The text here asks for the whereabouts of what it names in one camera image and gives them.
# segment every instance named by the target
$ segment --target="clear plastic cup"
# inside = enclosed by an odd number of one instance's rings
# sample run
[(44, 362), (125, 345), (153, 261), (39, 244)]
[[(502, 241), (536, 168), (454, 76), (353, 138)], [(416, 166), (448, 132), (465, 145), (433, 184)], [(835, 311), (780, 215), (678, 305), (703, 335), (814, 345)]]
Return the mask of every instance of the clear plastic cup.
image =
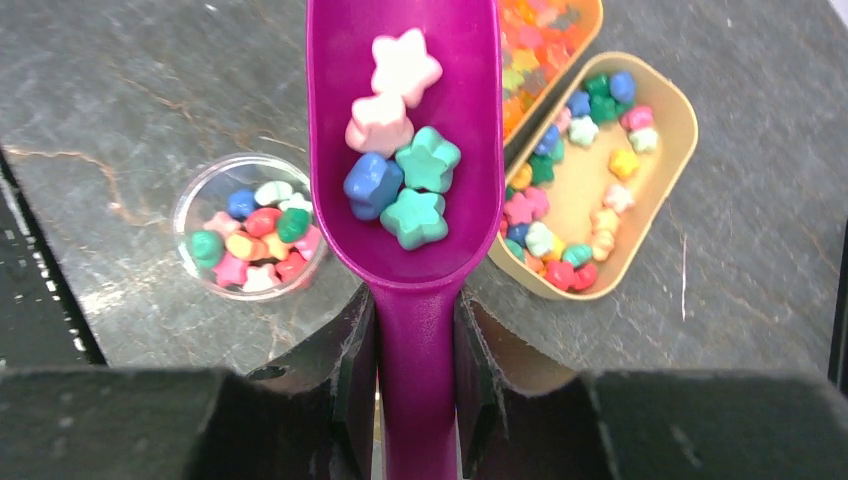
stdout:
[(203, 170), (186, 187), (177, 201), (173, 215), (173, 231), (177, 240), (177, 252), (186, 271), (207, 289), (225, 298), (243, 301), (262, 301), (284, 295), (309, 285), (318, 264), (327, 252), (327, 243), (321, 243), (300, 273), (287, 282), (259, 292), (244, 292), (241, 287), (231, 285), (219, 287), (211, 269), (200, 268), (191, 255), (191, 235), (203, 230), (203, 224), (216, 212), (226, 211), (229, 196), (243, 188), (256, 190), (262, 184), (282, 180), (288, 182), (295, 192), (312, 201), (309, 178), (291, 163), (262, 153), (237, 153), (219, 158)]

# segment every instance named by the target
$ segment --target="green heart bead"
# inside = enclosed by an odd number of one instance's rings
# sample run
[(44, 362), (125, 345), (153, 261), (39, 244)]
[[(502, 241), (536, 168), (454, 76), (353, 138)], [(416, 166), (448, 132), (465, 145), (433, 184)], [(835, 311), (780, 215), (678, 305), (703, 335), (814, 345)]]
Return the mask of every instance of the green heart bead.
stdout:
[(606, 73), (589, 77), (583, 82), (583, 86), (591, 96), (609, 97), (609, 76)]
[(224, 239), (218, 232), (201, 230), (191, 234), (191, 256), (200, 268), (214, 268), (224, 257)]
[(556, 146), (554, 146), (554, 149), (551, 150), (551, 153), (549, 153), (548, 156), (551, 157), (551, 160), (553, 160), (554, 163), (559, 164), (562, 162), (565, 158), (565, 142), (562, 141), (562, 138), (557, 140)]
[(615, 100), (610, 97), (595, 96), (589, 99), (589, 117), (597, 125), (615, 121), (618, 115), (615, 113)]
[(533, 178), (530, 180), (531, 185), (535, 187), (554, 181), (554, 161), (551, 157), (534, 154), (527, 163), (533, 169)]
[(283, 243), (294, 243), (306, 235), (312, 221), (309, 212), (299, 208), (289, 208), (277, 220), (277, 235)]
[(580, 268), (589, 263), (592, 258), (592, 247), (585, 243), (569, 245), (562, 254), (562, 261), (568, 262), (574, 268)]
[(631, 108), (633, 108), (635, 104), (633, 102), (630, 103), (619, 103), (615, 102), (615, 115), (620, 117), (625, 113), (629, 112)]

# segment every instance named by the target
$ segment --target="blue heart bead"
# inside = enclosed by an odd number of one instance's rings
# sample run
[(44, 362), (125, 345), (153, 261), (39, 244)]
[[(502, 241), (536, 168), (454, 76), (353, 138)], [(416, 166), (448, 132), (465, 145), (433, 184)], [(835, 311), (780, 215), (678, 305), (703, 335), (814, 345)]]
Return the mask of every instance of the blue heart bead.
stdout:
[(378, 218), (397, 200), (402, 183), (403, 170), (397, 163), (374, 152), (359, 157), (344, 181), (353, 216), (364, 221)]

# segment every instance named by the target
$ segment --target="scoop handle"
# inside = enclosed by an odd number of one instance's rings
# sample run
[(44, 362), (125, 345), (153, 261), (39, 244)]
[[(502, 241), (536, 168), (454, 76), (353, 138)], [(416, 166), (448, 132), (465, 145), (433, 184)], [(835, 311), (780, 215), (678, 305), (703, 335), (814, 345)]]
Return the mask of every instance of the scoop handle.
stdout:
[(438, 291), (372, 287), (387, 480), (456, 480), (453, 310), (462, 284)]

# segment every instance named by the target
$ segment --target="marble countertop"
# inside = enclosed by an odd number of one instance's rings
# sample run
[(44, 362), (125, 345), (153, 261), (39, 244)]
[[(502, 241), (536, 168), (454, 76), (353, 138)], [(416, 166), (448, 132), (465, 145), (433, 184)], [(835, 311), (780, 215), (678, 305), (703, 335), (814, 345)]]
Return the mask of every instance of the marble countertop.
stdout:
[[(826, 0), (608, 0), (587, 55), (636, 54), (688, 95), (698, 150), (624, 281), (542, 300), (489, 261), (468, 283), (579, 368), (826, 368), (848, 214), (848, 35)], [(112, 365), (247, 371), (359, 284), (330, 257), (306, 291), (217, 298), (169, 216), (238, 151), (307, 165), (302, 0), (10, 0), (0, 139)]]

